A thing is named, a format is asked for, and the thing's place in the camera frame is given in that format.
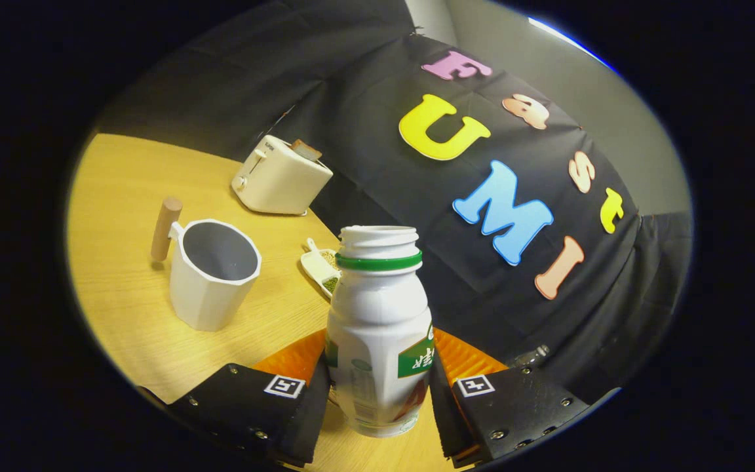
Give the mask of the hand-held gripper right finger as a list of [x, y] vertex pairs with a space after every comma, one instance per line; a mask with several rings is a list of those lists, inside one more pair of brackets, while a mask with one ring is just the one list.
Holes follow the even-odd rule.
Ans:
[[443, 455], [456, 469], [521, 453], [590, 410], [532, 364], [510, 368], [444, 330], [434, 336], [429, 391]]

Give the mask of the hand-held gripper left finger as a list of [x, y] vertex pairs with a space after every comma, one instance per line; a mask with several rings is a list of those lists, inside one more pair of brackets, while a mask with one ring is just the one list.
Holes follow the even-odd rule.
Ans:
[[216, 442], [271, 462], [314, 460], [332, 388], [326, 329], [254, 366], [227, 363], [179, 399], [156, 405]]

